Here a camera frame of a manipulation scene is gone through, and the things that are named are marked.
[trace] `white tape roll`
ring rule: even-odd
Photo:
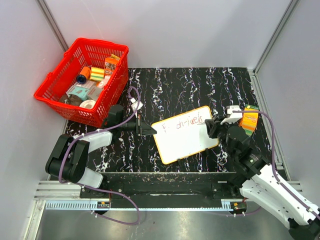
[[[84,108],[84,109],[93,109],[95,104],[96,104],[96,101],[90,99],[90,100],[85,100],[84,102],[82,102],[80,104],[80,107]]]

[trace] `white wall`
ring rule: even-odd
[[[129,67],[254,68],[290,0],[46,0],[69,45],[129,47]]]
[[[36,1],[0,4],[0,235],[18,239],[65,120],[33,94],[63,51]]]
[[[320,1],[300,1],[258,72],[289,172],[320,206]]]

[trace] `cable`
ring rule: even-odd
[[[119,126],[127,123],[128,121],[130,121],[134,116],[135,114],[137,113],[138,111],[138,107],[139,107],[139,103],[140,103],[140,94],[138,92],[138,89],[136,89],[135,87],[133,86],[130,86],[129,89],[128,89],[128,95],[129,95],[129,98],[132,99],[132,96],[130,94],[130,91],[131,90],[135,90],[136,94],[137,94],[137,101],[138,101],[138,104],[136,106],[136,109],[133,111],[132,115],[129,116],[126,120],[124,120],[123,122],[119,123],[118,125],[115,125],[115,126],[111,126],[111,127],[108,127],[108,128],[105,128],[105,129],[98,129],[98,130],[95,130],[95,131],[91,131],[91,132],[88,132],[86,134],[82,134],[80,136],[78,136],[77,138],[75,138],[69,145],[69,147],[67,148],[66,152],[65,152],[65,155],[62,159],[62,163],[61,163],[61,167],[60,167],[60,171],[59,171],[59,176],[58,176],[58,180],[59,180],[59,183],[61,184],[66,184],[68,181],[63,181],[62,180],[62,172],[63,172],[63,169],[64,169],[64,166],[66,164],[66,161],[67,161],[67,158],[69,156],[69,153],[71,151],[71,148],[73,147],[73,145],[79,141],[80,139],[84,138],[84,137],[87,137],[87,136],[90,136],[92,134],[97,134],[97,133],[104,133],[104,132],[108,132],[109,130],[111,129],[116,129],[118,128]],[[137,212],[137,220],[135,222],[124,222],[124,221],[120,221],[120,220],[116,220],[114,218],[111,218],[111,217],[107,217],[107,216],[102,216],[102,215],[99,215],[96,213],[95,216],[99,216],[101,218],[104,218],[104,219],[108,219],[108,220],[111,220],[113,222],[116,222],[116,223],[119,223],[119,224],[124,224],[124,225],[137,225],[139,222],[140,222],[140,219],[141,219],[141,216],[140,216],[140,211],[139,211],[139,208],[138,206],[135,204],[135,202],[133,200],[131,200],[129,197],[127,197],[126,195],[120,193],[120,192],[117,192],[117,191],[109,191],[109,190],[103,190],[103,189],[99,189],[99,188],[95,188],[95,187],[91,187],[91,186],[85,186],[86,188],[88,189],[91,189],[91,190],[95,190],[95,191],[98,191],[98,192],[103,192],[103,193],[109,193],[109,194],[116,194],[116,195],[119,195],[125,199],[127,199],[130,203],[132,203],[132,205],[135,207],[136,209],[136,212]]]
[[[261,115],[264,115],[270,125],[271,125],[271,132],[272,132],[272,138],[271,138],[271,155],[272,155],[272,160],[271,160],[271,166],[272,166],[272,173],[274,175],[274,178],[277,180],[277,182],[295,199],[297,200],[302,206],[304,206],[306,208],[306,210],[308,212],[311,212],[318,220],[320,220],[320,216],[315,212],[315,211],[310,211],[310,207],[305,204],[299,197],[297,197],[286,185],[284,185],[281,181],[280,178],[277,175],[277,170],[276,170],[276,160],[275,160],[275,127],[274,127],[274,123],[272,122],[272,119],[269,117],[268,114],[266,114],[263,111],[256,111],[256,110],[252,110],[252,111],[233,111],[234,113],[259,113]]]

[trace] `orange box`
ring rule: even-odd
[[[112,73],[116,70],[118,60],[107,57],[104,61],[104,74],[105,75],[112,75]]]
[[[246,105],[244,111],[258,111],[259,108],[256,106]],[[258,113],[245,112],[239,123],[239,126],[245,130],[245,133],[251,136],[256,130],[258,124]]]

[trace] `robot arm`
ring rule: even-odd
[[[102,128],[118,125],[123,122],[124,115],[124,108],[121,105],[113,105],[108,112],[108,117],[102,124]],[[62,178],[64,180],[74,184],[99,188],[104,177],[102,174],[86,167],[89,153],[101,147],[109,146],[119,138],[122,131],[135,131],[138,136],[157,133],[156,130],[143,121],[140,114],[137,114],[136,120],[129,121],[115,129],[99,132],[100,130],[98,129],[98,133],[86,136],[74,144],[63,167]],[[48,174],[58,177],[67,148],[77,137],[63,134],[58,138],[45,166],[45,171]]]
[[[319,239],[320,220],[312,213],[319,215],[319,207],[298,193],[278,173],[279,181],[275,178],[270,161],[250,146],[250,137],[245,130],[234,125],[242,118],[239,111],[238,106],[230,106],[226,110],[226,118],[205,120],[209,137],[218,138],[226,144],[229,160],[235,163],[237,175],[230,180],[231,186],[275,216],[289,229],[293,239]],[[285,188],[303,201],[308,209]]]

